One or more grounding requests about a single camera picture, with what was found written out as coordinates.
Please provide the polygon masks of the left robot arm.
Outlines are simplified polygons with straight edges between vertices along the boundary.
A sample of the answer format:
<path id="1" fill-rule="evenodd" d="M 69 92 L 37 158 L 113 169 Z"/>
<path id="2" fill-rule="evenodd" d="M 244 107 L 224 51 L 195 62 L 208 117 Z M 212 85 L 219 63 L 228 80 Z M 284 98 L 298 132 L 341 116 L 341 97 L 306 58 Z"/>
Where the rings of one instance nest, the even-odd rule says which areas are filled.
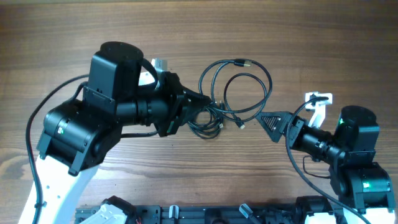
<path id="1" fill-rule="evenodd" d="M 44 118 L 39 155 L 29 157 L 34 183 L 21 223 L 68 223 L 106 154 L 127 137 L 123 127 L 154 126 L 166 137 L 211 103 L 124 42 L 103 43 L 79 81 Z"/>

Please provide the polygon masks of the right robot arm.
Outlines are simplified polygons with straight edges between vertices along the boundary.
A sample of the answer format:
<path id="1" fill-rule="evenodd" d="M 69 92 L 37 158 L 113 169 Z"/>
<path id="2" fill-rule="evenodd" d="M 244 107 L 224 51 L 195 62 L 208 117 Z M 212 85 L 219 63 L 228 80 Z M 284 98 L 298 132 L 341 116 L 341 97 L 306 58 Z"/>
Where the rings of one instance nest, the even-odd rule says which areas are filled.
<path id="1" fill-rule="evenodd" d="M 292 164 L 311 188 L 343 207 L 348 223 L 393 223 L 396 203 L 391 178 L 374 161 L 379 136 L 376 115 L 361 106 L 345 106 L 335 132 L 330 133 L 320 128 L 324 105 L 312 103 L 306 110 L 314 112 L 310 121 L 288 111 L 261 112 L 256 119 L 273 142 L 285 137 L 289 158 L 296 150 L 330 166 L 328 179 L 337 198 L 320 190 L 297 163 Z"/>

